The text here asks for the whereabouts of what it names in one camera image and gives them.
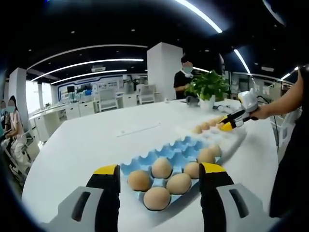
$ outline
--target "table surface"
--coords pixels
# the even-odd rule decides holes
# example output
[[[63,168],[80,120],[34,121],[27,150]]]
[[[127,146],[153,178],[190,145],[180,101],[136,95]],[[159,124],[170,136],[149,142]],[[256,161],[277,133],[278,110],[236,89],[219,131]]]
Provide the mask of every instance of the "table surface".
[[[239,102],[225,100],[238,107]],[[113,163],[129,163],[138,155],[178,139],[175,128],[206,120],[209,114],[179,101],[152,103],[107,111],[65,121],[37,156],[25,182],[22,201],[37,222],[49,222],[57,207],[78,186],[85,186],[94,170]],[[151,129],[119,135],[135,128]],[[278,168],[274,133],[269,119],[248,121],[247,136],[223,166],[234,183],[243,184],[268,211]],[[204,231],[200,194],[179,199],[175,206],[153,213],[138,202],[121,177],[118,231]]]

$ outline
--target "face mask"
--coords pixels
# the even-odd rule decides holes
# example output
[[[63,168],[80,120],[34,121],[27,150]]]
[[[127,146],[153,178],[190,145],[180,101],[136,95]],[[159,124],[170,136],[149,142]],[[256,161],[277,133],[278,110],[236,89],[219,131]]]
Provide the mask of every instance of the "face mask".
[[[15,106],[8,106],[8,107],[6,107],[6,109],[7,109],[7,111],[8,111],[9,113],[14,113]]]
[[[185,73],[191,73],[192,70],[193,70],[193,68],[190,68],[190,67],[183,67],[183,71],[184,71]]]

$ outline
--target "blue egg carton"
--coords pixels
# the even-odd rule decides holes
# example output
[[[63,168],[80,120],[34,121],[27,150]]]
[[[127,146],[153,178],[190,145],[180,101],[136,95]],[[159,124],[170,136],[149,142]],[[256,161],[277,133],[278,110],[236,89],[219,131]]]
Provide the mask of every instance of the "blue egg carton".
[[[121,163],[120,169],[126,179],[128,178],[131,172],[136,170],[144,170],[150,176],[152,188],[153,187],[166,188],[166,184],[172,176],[179,173],[183,173],[186,164],[197,161],[197,157],[199,155],[200,150],[208,147],[211,144],[212,144],[211,142],[209,143],[202,142],[200,140],[186,136],[184,140],[176,140],[173,145],[171,144],[164,145],[160,151],[155,149],[148,152],[148,155],[146,157],[138,156],[133,158],[129,165]],[[173,168],[171,175],[167,179],[159,179],[154,178],[152,176],[151,166],[158,158],[167,158],[167,160],[170,162]],[[197,182],[198,179],[191,179],[190,189]],[[143,198],[146,192],[142,191],[135,191],[135,192],[137,194],[139,201],[144,204]],[[181,196],[182,195],[171,194],[168,206],[170,206],[170,204],[175,202],[177,199],[181,198]]]

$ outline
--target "ceiling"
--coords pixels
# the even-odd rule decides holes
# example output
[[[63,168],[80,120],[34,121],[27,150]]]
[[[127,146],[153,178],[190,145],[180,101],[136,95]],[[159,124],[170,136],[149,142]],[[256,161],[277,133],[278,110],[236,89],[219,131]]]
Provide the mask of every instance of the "ceiling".
[[[141,58],[143,62],[106,62],[106,70],[127,69],[145,73],[146,52],[159,42],[182,47],[195,67],[219,69],[219,53],[227,70],[246,72],[233,52],[238,49],[251,73],[281,78],[295,66],[308,62],[307,32],[297,0],[285,3],[268,0],[279,12],[278,22],[262,0],[188,0],[221,29],[217,33],[179,0],[42,0],[7,3],[1,15],[4,32],[0,44],[0,68],[7,75],[16,67],[33,64],[71,49],[101,44],[133,44],[145,47],[107,46],[82,49],[48,59],[32,67],[46,73],[68,65],[103,59]],[[262,66],[274,71],[262,70]],[[51,74],[58,79],[91,72],[92,64]],[[28,73],[31,80],[39,74]],[[287,78],[294,81],[295,76]],[[54,82],[42,77],[39,81]]]

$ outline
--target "black t-shirt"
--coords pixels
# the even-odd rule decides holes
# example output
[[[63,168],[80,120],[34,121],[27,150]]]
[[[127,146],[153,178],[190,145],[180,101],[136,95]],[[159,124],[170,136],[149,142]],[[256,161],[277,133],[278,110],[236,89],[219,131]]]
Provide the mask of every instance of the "black t-shirt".
[[[175,74],[174,77],[174,88],[185,86],[186,84],[191,83],[192,79],[189,77],[185,77],[182,71],[179,71]],[[184,99],[186,98],[184,91],[176,91],[176,99]]]

